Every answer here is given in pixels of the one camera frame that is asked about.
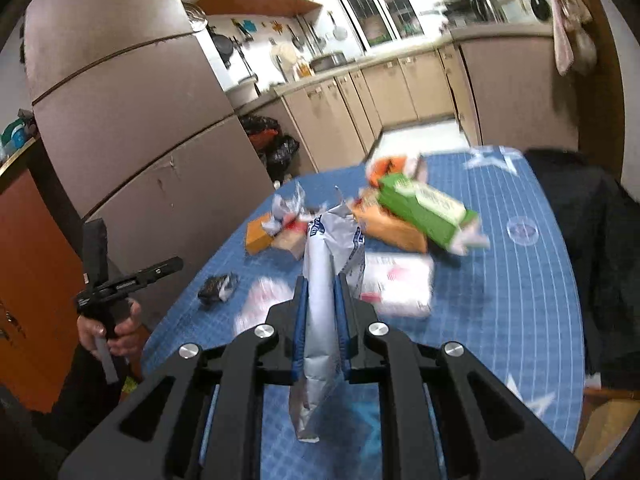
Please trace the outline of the person's left hand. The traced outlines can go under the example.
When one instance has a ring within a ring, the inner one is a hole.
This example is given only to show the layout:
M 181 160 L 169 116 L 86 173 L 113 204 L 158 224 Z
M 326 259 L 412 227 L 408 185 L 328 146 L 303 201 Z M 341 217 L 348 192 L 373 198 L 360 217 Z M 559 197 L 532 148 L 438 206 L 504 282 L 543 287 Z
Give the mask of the person's left hand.
M 77 330 L 81 347 L 89 351 L 97 360 L 101 359 L 96 344 L 98 340 L 106 342 L 112 356 L 126 356 L 126 358 L 140 356 L 146 341 L 141 321 L 142 307 L 134 299 L 128 299 L 128 306 L 129 315 L 115 326 L 115 336 L 111 338 L 107 338 L 106 329 L 102 323 L 79 315 Z

